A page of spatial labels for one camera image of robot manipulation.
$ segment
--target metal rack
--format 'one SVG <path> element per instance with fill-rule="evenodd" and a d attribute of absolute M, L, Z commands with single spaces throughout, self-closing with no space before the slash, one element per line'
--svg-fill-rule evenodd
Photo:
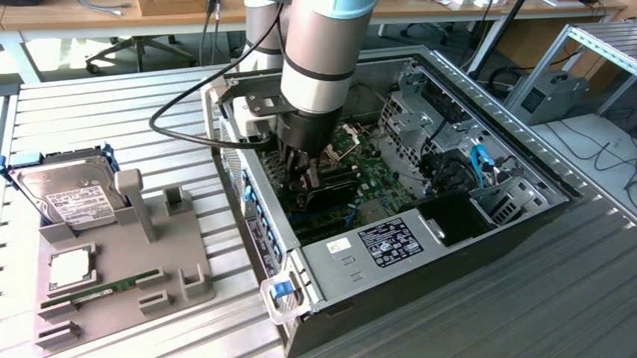
<path fill-rule="evenodd" d="M 583 46 L 605 57 L 619 67 L 632 73 L 631 78 L 614 93 L 607 102 L 601 105 L 597 113 L 601 114 L 616 102 L 618 98 L 627 92 L 637 81 L 637 24 L 632 22 L 610 22 L 596 24 L 567 25 L 556 41 L 553 42 L 536 70 L 529 76 L 529 80 L 523 84 L 523 88 L 515 93 L 509 100 L 509 109 L 515 111 L 523 104 L 524 99 L 531 93 L 537 79 L 551 66 L 553 58 L 565 46 L 565 42 L 573 39 Z M 569 61 L 565 68 L 577 61 Z"/>

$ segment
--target gray parts tray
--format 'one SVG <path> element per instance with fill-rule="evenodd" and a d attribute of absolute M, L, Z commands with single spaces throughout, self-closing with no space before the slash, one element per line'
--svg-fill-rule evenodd
<path fill-rule="evenodd" d="M 157 241 L 149 240 L 145 233 L 138 220 L 145 213 L 135 203 L 135 210 L 127 213 L 133 214 L 131 220 L 119 217 L 119 222 L 74 233 L 66 239 L 58 235 L 54 240 L 46 239 L 50 231 L 43 228 L 34 332 L 35 342 L 45 348 L 43 356 L 214 298 L 190 195 L 179 188 L 166 191 L 143 201 Z M 177 208 L 179 196 L 184 202 Z M 55 281 L 61 294 L 51 295 L 53 257 L 61 259 L 69 253 L 75 257 L 65 258 L 63 269 L 75 265 L 83 271 L 71 279 L 63 277 L 65 282 L 71 282 L 67 290 L 62 281 Z"/>

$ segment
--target metal table surface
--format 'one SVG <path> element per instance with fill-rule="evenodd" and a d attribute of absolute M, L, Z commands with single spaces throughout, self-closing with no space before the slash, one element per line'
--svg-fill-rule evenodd
<path fill-rule="evenodd" d="M 145 195 L 194 191 L 218 296 L 59 357 L 282 357 L 208 150 L 147 129 L 147 118 L 206 69 L 30 85 L 10 99 L 3 153 L 107 140 Z M 200 94 L 162 120 L 205 133 Z M 31 357 L 38 217 L 0 186 L 0 356 Z M 637 229 L 593 195 L 501 260 L 324 345 L 308 357 L 634 357 Z"/>
<path fill-rule="evenodd" d="M 147 120 L 212 68 L 33 85 L 10 97 L 5 155 L 103 144 L 122 169 L 139 168 L 145 196 L 182 184 L 194 208 L 213 269 L 217 297 L 190 309 L 99 339 L 57 357 L 281 357 L 282 342 L 268 318 L 244 242 L 222 190 L 210 149 L 171 140 Z M 204 134 L 201 96 L 190 96 L 162 125 Z M 13 188 L 0 186 L 0 356 L 31 357 L 38 214 Z"/>

